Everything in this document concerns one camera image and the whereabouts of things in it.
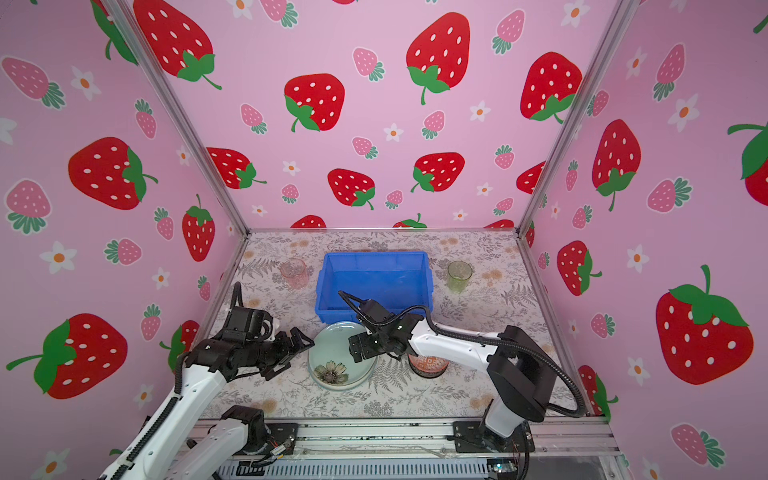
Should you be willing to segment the light green flower plate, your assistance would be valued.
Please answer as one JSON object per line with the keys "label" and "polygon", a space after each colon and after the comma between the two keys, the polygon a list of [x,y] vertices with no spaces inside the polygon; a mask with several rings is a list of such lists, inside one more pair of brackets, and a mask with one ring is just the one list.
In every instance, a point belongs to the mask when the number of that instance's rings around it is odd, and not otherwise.
{"label": "light green flower plate", "polygon": [[324,328],[314,339],[308,354],[311,378],[331,391],[351,390],[374,372],[376,359],[356,362],[349,352],[349,339],[366,329],[354,322],[339,322]]}

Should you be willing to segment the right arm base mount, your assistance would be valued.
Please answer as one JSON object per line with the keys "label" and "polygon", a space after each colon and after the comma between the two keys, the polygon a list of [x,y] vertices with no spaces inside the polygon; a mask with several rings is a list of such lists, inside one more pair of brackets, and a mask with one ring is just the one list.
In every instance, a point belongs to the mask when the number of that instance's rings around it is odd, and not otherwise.
{"label": "right arm base mount", "polygon": [[456,421],[452,424],[454,442],[458,453],[533,453],[535,444],[530,424],[524,421],[509,437],[492,432],[481,421]]}

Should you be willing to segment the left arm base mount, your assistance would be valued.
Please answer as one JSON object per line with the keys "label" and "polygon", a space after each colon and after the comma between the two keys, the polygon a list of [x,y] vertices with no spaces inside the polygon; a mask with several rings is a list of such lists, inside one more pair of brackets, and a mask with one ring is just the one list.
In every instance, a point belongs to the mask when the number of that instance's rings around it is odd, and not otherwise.
{"label": "left arm base mount", "polygon": [[266,457],[273,450],[282,447],[280,455],[292,455],[298,436],[298,423],[266,423],[250,427],[245,446],[238,455]]}

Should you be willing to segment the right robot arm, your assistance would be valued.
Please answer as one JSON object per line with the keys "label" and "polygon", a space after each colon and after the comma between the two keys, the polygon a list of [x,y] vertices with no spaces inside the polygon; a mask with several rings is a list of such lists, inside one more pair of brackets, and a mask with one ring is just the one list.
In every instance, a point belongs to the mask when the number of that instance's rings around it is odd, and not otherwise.
{"label": "right robot arm", "polygon": [[571,418],[586,414],[578,384],[519,327],[482,333],[413,313],[383,324],[365,321],[363,327],[348,339],[357,363],[381,355],[436,357],[487,374],[496,394],[483,423],[500,438],[511,437],[524,422],[543,422],[549,412]]}

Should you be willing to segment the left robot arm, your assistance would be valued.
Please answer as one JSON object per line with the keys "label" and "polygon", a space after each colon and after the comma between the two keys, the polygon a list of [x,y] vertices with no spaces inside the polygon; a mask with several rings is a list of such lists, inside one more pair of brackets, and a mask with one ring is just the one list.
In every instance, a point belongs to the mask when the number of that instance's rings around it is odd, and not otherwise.
{"label": "left robot arm", "polygon": [[222,329],[178,357],[172,390],[102,478],[213,479],[236,454],[252,456],[257,468],[275,463],[292,448],[297,427],[272,431],[258,408],[229,408],[196,445],[190,435],[227,384],[269,381],[314,344],[298,328],[278,330],[267,311],[246,307],[241,284],[234,284]]}

